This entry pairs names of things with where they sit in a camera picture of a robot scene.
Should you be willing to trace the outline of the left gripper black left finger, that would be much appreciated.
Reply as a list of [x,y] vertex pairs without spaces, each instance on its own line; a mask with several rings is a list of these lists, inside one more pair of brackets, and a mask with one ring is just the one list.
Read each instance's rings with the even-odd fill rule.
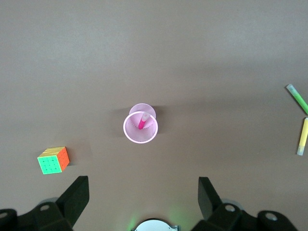
[[79,176],[54,202],[44,202],[17,215],[14,209],[0,211],[2,231],[72,231],[90,200],[89,178]]

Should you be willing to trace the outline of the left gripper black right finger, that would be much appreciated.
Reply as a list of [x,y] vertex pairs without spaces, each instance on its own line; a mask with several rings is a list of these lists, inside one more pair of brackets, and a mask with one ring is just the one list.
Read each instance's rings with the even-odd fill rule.
[[224,203],[208,177],[198,179],[198,204],[203,215],[193,231],[296,231],[283,214],[263,210],[254,217],[232,203]]

